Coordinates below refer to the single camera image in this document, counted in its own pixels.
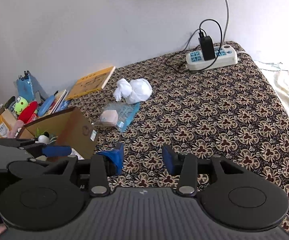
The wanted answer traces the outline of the small panda plush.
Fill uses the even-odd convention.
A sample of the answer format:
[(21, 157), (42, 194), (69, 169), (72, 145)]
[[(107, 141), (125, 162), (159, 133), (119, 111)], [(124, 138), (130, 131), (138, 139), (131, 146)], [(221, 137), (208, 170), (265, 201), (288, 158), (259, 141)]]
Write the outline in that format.
[(56, 135), (49, 134), (47, 131), (40, 130), (39, 128), (36, 129), (35, 137), (36, 142), (43, 144), (55, 143), (58, 138)]

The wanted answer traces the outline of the pink toy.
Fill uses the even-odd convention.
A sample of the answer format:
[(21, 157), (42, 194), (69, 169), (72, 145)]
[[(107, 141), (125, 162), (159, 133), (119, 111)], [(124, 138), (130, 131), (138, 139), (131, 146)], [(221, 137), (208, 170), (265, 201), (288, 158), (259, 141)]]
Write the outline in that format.
[(104, 108), (95, 126), (115, 127), (124, 132), (132, 123), (136, 113), (140, 109), (140, 103), (127, 104), (126, 102), (110, 102)]

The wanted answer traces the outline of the white cloth bundle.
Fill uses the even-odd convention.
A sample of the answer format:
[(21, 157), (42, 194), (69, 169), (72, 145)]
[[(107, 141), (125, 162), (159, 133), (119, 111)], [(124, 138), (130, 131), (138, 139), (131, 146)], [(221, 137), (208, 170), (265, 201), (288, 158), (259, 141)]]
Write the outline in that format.
[(124, 98), (127, 104), (135, 104), (148, 100), (152, 92), (153, 89), (146, 79), (131, 81), (120, 79), (117, 81), (117, 88), (113, 97), (116, 101), (121, 101)]

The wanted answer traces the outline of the pink cloth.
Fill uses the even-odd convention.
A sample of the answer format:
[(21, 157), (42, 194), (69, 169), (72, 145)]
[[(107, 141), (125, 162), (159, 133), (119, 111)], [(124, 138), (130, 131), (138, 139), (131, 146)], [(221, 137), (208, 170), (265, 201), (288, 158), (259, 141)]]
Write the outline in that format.
[(24, 122), (17, 120), (12, 129), (7, 133), (7, 138), (15, 138), (17, 133), (23, 128)]

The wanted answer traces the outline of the brown cardboard box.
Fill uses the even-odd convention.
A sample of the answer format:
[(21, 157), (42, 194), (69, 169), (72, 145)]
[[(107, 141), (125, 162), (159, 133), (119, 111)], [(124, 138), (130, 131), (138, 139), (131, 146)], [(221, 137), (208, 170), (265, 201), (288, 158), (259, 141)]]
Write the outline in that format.
[(26, 124), (17, 138), (32, 139), (44, 132), (57, 137), (56, 145), (71, 146), (84, 159), (89, 159), (94, 154), (99, 137), (96, 128), (78, 107), (71, 107)]

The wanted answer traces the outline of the orange white package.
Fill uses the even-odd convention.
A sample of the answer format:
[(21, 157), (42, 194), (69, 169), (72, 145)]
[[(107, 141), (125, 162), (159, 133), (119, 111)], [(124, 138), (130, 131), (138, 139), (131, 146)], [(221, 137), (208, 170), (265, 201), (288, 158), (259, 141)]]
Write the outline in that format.
[(11, 113), (9, 109), (5, 109), (0, 114), (0, 138), (8, 137), (8, 132), (10, 132), (13, 126), (16, 124), (17, 119)]

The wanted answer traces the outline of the blue pencil case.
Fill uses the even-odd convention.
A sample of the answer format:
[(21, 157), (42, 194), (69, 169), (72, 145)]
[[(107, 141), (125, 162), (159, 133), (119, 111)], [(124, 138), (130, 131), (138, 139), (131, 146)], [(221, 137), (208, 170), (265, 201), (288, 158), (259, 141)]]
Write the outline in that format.
[(53, 103), (54, 100), (55, 100), (55, 96), (54, 95), (52, 95), (48, 99), (46, 99), (46, 101), (39, 108), (38, 117), (42, 117), (42, 116), (44, 116), (47, 113), (47, 111), (49, 110), (49, 108), (50, 108), (50, 106), (51, 106), (51, 104)]

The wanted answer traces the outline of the red plush toy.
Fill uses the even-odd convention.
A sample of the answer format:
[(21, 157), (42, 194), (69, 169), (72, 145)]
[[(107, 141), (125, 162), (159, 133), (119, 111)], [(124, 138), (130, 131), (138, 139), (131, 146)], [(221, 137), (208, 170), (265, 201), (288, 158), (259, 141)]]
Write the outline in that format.
[(38, 107), (37, 101), (32, 101), (19, 115), (18, 119), (25, 124), (30, 120)]

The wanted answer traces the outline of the picture book stack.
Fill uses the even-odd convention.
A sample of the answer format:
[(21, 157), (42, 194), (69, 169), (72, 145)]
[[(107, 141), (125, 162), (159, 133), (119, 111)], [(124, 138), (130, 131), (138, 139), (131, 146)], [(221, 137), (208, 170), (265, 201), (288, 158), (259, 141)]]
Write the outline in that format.
[(68, 94), (68, 91), (66, 89), (58, 91), (54, 96), (55, 99), (52, 102), (49, 110), (47, 111), (47, 114), (53, 114), (56, 112), (56, 110), (58, 109), (58, 107), (61, 105), (62, 101), (66, 98)]

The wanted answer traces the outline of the small green frog head toy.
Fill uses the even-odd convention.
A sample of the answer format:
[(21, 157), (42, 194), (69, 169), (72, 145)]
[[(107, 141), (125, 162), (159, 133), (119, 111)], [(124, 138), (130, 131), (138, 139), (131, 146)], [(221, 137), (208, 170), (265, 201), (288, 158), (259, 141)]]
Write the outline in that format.
[(22, 111), (28, 106), (28, 101), (22, 96), (18, 96), (14, 104), (14, 112), (16, 115), (20, 115)]

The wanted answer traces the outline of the patterned brown bed cover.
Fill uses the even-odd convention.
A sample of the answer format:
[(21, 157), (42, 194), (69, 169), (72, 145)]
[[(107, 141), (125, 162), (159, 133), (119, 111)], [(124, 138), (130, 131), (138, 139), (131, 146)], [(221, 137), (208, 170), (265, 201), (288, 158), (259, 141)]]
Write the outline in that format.
[[(111, 188), (176, 187), (162, 161), (162, 146), (200, 159), (214, 154), (281, 187), (289, 198), (289, 117), (250, 56), (236, 65), (200, 73), (177, 72), (185, 55), (163, 55), (118, 68), (105, 88), (71, 101), (90, 122), (113, 100), (119, 79), (149, 81), (153, 92), (125, 132), (99, 129), (96, 149), (124, 144), (121, 175)], [(289, 233), (289, 212), (282, 222)]]

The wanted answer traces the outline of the yellow book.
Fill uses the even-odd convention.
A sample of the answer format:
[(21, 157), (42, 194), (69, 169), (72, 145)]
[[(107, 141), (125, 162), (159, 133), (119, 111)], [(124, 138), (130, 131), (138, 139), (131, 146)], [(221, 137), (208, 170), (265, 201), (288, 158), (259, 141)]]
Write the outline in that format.
[(76, 99), (86, 94), (102, 90), (108, 83), (115, 69), (115, 66), (111, 66), (80, 78), (71, 88), (66, 96), (66, 100)]

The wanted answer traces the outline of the white power strip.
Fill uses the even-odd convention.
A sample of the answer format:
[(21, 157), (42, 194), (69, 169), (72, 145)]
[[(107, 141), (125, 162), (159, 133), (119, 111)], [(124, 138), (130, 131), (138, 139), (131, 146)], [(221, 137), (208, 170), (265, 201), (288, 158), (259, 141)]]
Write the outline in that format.
[(214, 57), (206, 60), (202, 50), (192, 51), (186, 54), (186, 69), (191, 72), (227, 67), (238, 63), (235, 49), (225, 44), (221, 48), (214, 47)]

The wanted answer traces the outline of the black charger adapter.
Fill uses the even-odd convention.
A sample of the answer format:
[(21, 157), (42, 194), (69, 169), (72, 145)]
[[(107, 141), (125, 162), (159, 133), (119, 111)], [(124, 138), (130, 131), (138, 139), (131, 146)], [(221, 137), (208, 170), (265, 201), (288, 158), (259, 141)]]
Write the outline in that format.
[(204, 60), (208, 61), (215, 59), (215, 52), (212, 38), (204, 34), (203, 31), (199, 31), (199, 43)]

